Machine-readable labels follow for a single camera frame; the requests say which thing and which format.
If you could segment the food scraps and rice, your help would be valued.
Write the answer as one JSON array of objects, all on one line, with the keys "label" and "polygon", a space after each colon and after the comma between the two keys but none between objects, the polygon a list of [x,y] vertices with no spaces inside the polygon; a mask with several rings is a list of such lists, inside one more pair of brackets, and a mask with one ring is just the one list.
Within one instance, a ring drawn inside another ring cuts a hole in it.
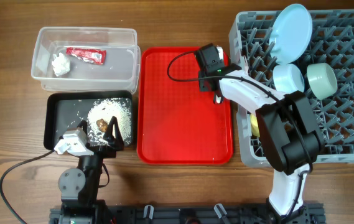
[{"label": "food scraps and rice", "polygon": [[132,101],[129,98],[68,100],[65,102],[65,109],[67,116],[71,116],[71,121],[67,127],[85,120],[90,144],[99,146],[106,143],[103,139],[106,131],[103,123],[109,124],[111,118],[115,117],[124,145],[128,146],[133,141],[131,106]]}]

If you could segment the yellow plastic cup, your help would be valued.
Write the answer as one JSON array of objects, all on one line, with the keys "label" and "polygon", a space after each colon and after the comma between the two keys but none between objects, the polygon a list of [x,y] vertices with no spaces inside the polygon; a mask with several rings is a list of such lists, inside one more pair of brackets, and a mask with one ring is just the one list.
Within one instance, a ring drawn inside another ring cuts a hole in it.
[{"label": "yellow plastic cup", "polygon": [[253,136],[260,137],[257,117],[250,114],[251,132]]}]

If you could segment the light blue bowl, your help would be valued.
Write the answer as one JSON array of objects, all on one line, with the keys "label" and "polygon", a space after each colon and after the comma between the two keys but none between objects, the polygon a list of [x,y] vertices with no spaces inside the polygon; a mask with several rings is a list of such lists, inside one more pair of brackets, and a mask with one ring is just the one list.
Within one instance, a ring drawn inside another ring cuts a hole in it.
[{"label": "light blue bowl", "polygon": [[272,79],[277,91],[304,92],[304,77],[294,64],[276,65],[272,71]]}]

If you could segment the light blue plate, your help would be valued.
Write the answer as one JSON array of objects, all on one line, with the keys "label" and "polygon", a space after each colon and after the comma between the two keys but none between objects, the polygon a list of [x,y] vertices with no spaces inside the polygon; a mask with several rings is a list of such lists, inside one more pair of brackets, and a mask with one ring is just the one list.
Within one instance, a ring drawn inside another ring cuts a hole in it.
[{"label": "light blue plate", "polygon": [[277,16],[269,38],[270,56],[285,65],[297,60],[307,49],[312,36],[312,18],[301,4],[291,4]]}]

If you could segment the mint green bowl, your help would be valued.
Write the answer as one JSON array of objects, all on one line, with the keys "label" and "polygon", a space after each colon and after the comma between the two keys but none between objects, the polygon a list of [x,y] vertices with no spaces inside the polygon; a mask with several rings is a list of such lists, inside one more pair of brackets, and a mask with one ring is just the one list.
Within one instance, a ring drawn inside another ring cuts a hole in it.
[{"label": "mint green bowl", "polygon": [[333,68],[327,63],[307,67],[307,79],[312,93],[319,100],[332,96],[337,91],[337,79]]}]

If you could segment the white plastic spoon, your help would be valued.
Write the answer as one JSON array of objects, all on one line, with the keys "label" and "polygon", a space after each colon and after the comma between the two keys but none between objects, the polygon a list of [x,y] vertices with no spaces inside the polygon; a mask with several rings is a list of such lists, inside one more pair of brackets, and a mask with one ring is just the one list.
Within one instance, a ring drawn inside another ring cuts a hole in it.
[{"label": "white plastic spoon", "polygon": [[223,96],[214,94],[213,103],[216,105],[222,104],[223,103]]}]

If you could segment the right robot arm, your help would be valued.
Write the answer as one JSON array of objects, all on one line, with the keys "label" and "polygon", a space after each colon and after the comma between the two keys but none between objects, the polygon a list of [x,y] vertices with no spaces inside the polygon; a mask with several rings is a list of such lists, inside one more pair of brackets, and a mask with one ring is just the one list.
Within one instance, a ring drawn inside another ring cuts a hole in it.
[{"label": "right robot arm", "polygon": [[225,65],[213,44],[193,54],[200,68],[198,80],[217,98],[234,101],[257,119],[264,155],[274,169],[267,199],[269,222],[287,223],[302,215],[305,180],[324,148],[308,97],[301,91],[274,90],[251,78],[247,69]]}]

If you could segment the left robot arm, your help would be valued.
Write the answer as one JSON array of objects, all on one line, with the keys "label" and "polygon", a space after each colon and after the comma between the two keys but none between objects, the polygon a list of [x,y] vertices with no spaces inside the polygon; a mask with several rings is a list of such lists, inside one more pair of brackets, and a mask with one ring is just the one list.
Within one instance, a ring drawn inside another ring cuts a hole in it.
[{"label": "left robot arm", "polygon": [[107,144],[91,146],[86,134],[88,124],[81,121],[77,128],[66,131],[54,147],[57,154],[67,153],[78,157],[76,168],[66,170],[58,180],[61,191],[62,209],[97,216],[107,209],[104,200],[98,200],[98,190],[103,186],[100,177],[108,173],[104,159],[115,158],[124,149],[124,141],[119,131],[118,120],[112,117],[103,139]]}]

